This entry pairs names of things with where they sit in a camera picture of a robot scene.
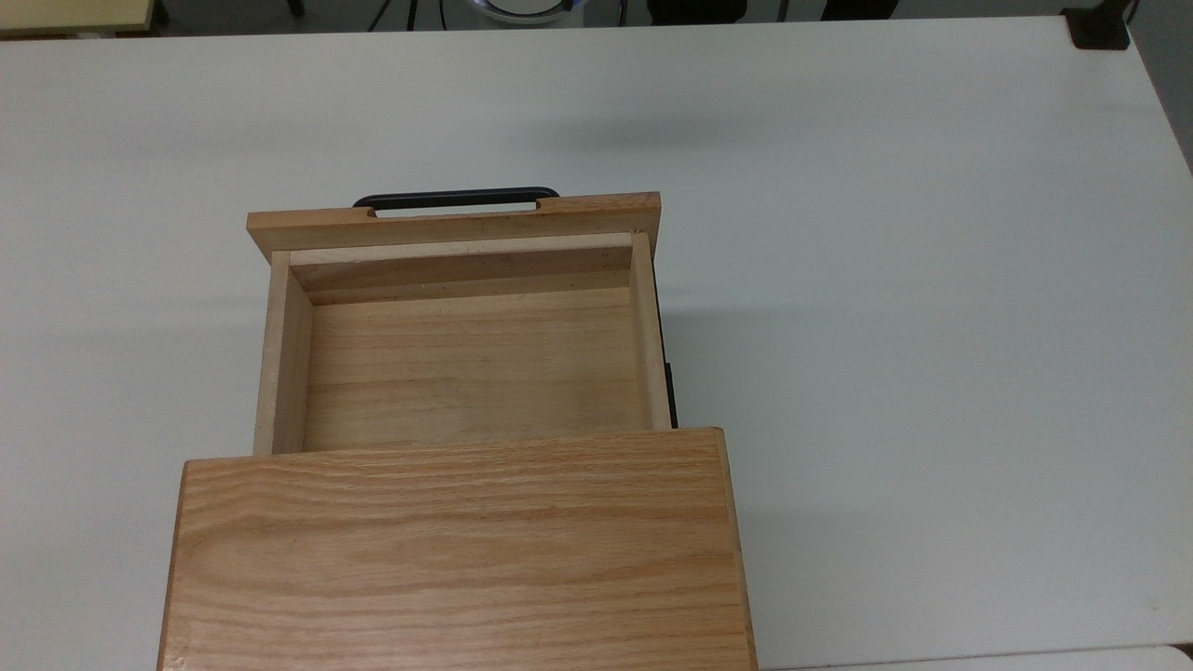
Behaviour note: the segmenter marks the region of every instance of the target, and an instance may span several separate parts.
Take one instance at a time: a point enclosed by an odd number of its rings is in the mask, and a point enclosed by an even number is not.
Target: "wooden cabinet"
[[[723,435],[670,429],[659,214],[252,215],[255,456],[185,468],[160,669],[755,671]]]
[[[273,269],[254,454],[669,427],[659,216],[657,193],[251,215]]]

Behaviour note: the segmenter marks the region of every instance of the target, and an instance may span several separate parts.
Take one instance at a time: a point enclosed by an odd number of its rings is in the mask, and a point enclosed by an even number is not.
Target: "black object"
[[[647,0],[651,25],[731,24],[746,16],[746,0]]]
[[[828,0],[822,21],[872,21],[891,18],[898,0]]]
[[[373,17],[373,23],[369,24],[369,30],[365,32],[372,32],[372,29],[377,27],[377,24],[381,23],[381,17],[385,13],[385,10],[389,8],[389,2],[390,0],[385,0],[381,4],[381,10],[377,10],[377,16]],[[410,6],[414,6],[414,0],[410,1]]]
[[[667,362],[663,362],[663,373],[667,375],[667,404],[672,410],[672,429],[679,429],[679,415],[675,413],[675,383],[672,382],[670,364]]]
[[[169,25],[169,11],[161,0],[153,1],[153,12],[149,14],[149,23],[160,26]]]
[[[375,210],[409,210],[415,208],[460,208],[464,205],[501,205],[533,203],[539,198],[558,198],[545,186],[515,186],[513,189],[468,189],[464,191],[420,191],[416,193],[381,193],[365,196],[353,208]]]
[[[1131,45],[1131,36],[1126,32],[1123,12],[1130,4],[1131,0],[1102,0],[1093,10],[1061,10],[1061,16],[1069,23],[1073,45],[1098,51],[1125,51]]]

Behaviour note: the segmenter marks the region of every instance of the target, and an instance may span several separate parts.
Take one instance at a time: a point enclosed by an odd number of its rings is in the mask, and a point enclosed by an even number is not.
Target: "black cable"
[[[385,7],[389,7],[389,0],[381,4],[381,10],[377,10],[377,16],[373,17],[373,23],[369,24],[369,30],[365,32],[372,32],[372,29],[377,27],[377,23],[381,20],[381,16],[385,13]]]

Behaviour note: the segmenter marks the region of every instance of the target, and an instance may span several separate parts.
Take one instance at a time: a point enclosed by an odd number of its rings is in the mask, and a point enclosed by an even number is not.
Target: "white table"
[[[849,671],[1189,671],[1193,661],[1170,647],[1013,654],[937,661],[864,664]]]
[[[0,664],[147,669],[251,210],[660,190],[764,667],[1193,639],[1193,180],[1058,18],[0,44]]]

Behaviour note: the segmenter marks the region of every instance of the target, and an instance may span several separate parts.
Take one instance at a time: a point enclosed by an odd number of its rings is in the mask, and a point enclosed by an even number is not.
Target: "black handle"
[[[420,193],[381,193],[365,196],[353,208],[375,210],[409,210],[415,208],[459,208],[464,205],[501,205],[533,203],[539,198],[558,198],[545,186],[515,186],[513,189],[468,189],[464,191],[422,191]]]

